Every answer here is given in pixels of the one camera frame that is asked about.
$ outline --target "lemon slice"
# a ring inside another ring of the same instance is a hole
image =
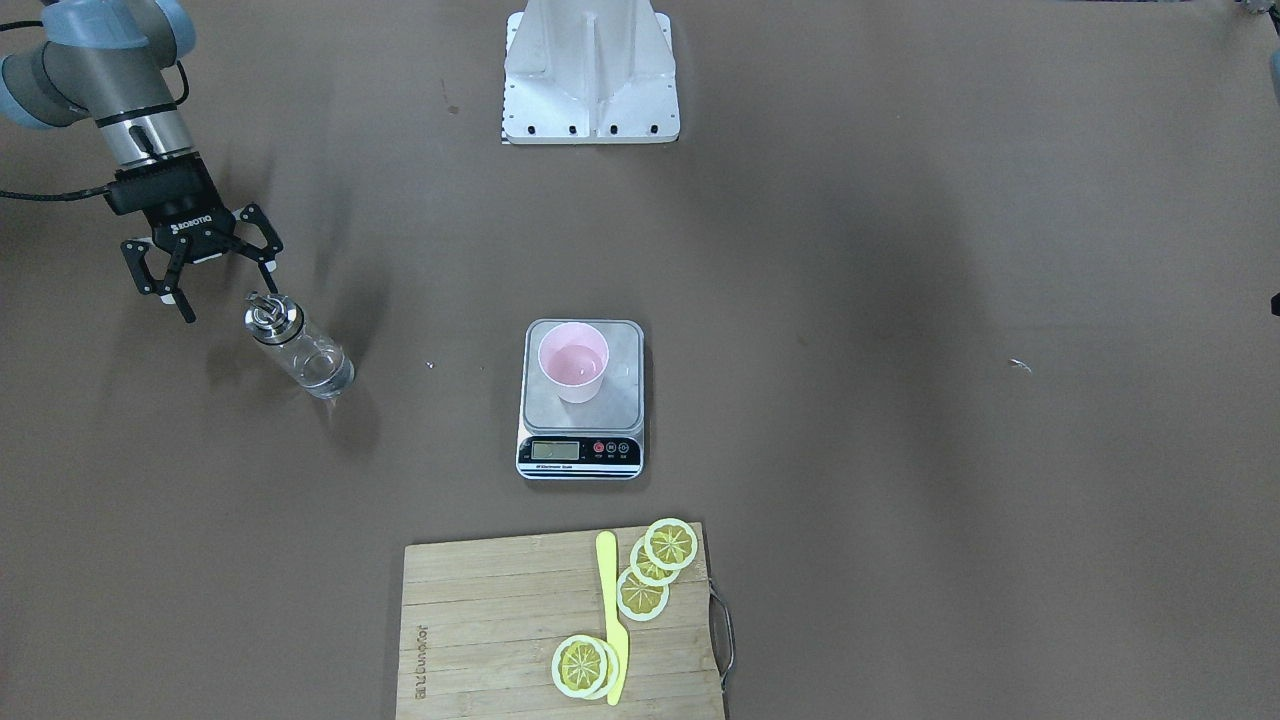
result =
[[[646,585],[660,588],[669,585],[680,575],[680,570],[663,570],[654,564],[649,553],[644,551],[644,538],[636,541],[631,548],[631,571],[637,580]]]
[[[552,682],[568,697],[585,698],[608,679],[608,653],[590,635],[571,635],[552,656]]]
[[[618,661],[618,653],[613,651],[613,646],[598,638],[591,638],[591,639],[595,641],[596,644],[599,644],[600,648],[604,650],[604,656],[605,660],[608,661],[609,671],[604,679],[604,684],[600,685],[600,689],[586,696],[585,700],[600,700],[602,697],[609,694],[609,691],[613,689],[613,685],[618,684],[618,670],[621,669],[622,662]]]
[[[664,518],[645,530],[644,551],[663,570],[684,570],[698,555],[698,536],[689,523]]]
[[[622,577],[618,578],[618,610],[637,623],[657,618],[662,609],[667,607],[668,597],[671,597],[671,588],[641,583],[631,568],[623,570]]]

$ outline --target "plastic cup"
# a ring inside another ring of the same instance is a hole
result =
[[[586,402],[600,392],[609,343],[586,323],[561,323],[538,346],[538,366],[564,402]]]

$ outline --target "knife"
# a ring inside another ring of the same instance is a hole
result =
[[[618,682],[608,694],[609,705],[617,705],[622,683],[627,679],[631,635],[618,621],[618,538],[609,530],[595,536],[595,564],[600,569],[600,592],[604,594],[604,642],[618,653]]]

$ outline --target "wooden cutting board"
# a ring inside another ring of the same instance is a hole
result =
[[[622,698],[564,697],[552,653],[564,638],[604,638],[599,530],[404,548],[397,720],[500,717],[724,720],[712,650],[703,527],[698,557],[648,623],[622,618],[631,660]],[[618,571],[645,528],[620,528]]]

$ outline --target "white mounting bracket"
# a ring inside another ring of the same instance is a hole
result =
[[[672,142],[671,47],[671,18],[649,0],[529,0],[507,19],[503,142]]]

